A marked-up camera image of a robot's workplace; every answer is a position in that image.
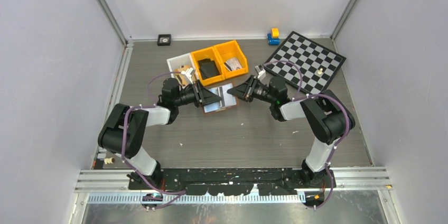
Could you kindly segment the white card with magnetic stripe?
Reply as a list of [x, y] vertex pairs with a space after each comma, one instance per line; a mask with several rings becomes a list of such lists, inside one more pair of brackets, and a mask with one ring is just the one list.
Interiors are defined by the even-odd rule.
[[215, 87], [216, 94], [221, 98], [219, 102], [220, 108], [228, 108], [237, 104], [236, 97], [227, 93], [227, 91], [233, 87], [234, 86], [231, 83]]

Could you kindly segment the brown leather card holder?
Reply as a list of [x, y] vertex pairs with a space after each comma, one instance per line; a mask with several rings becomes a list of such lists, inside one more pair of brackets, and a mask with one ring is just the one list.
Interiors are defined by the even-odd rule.
[[203, 107], [203, 111], [205, 114], [214, 113], [223, 111], [228, 108], [236, 107], [238, 105], [238, 100], [235, 96], [227, 93], [227, 91], [233, 88], [234, 85], [232, 83], [228, 83], [225, 85], [220, 85], [214, 88], [210, 88], [209, 90], [220, 97], [220, 101], [213, 102], [211, 104], [205, 105]]

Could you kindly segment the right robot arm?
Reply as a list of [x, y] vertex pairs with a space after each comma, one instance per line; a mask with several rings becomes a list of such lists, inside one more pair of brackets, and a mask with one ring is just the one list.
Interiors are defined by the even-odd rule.
[[265, 85], [255, 76], [250, 76], [227, 93], [245, 102], [258, 99], [269, 103], [271, 116], [279, 122], [299, 118], [307, 120], [314, 141], [302, 162], [298, 182], [308, 187], [315, 187], [324, 179], [339, 141], [355, 125], [354, 117], [331, 90], [299, 99], [289, 98], [285, 80], [281, 77], [273, 77]]

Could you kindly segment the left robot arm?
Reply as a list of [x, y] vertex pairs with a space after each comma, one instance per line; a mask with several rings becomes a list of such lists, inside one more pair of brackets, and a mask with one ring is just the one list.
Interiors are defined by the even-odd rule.
[[142, 146], [145, 130], [150, 126], [172, 124], [181, 106], [194, 104], [201, 108], [220, 101], [221, 97], [199, 81], [182, 87], [176, 79], [167, 78], [154, 106], [116, 104], [98, 135], [98, 145], [129, 165], [134, 170], [133, 179], [149, 189], [160, 188], [163, 172], [159, 161]]

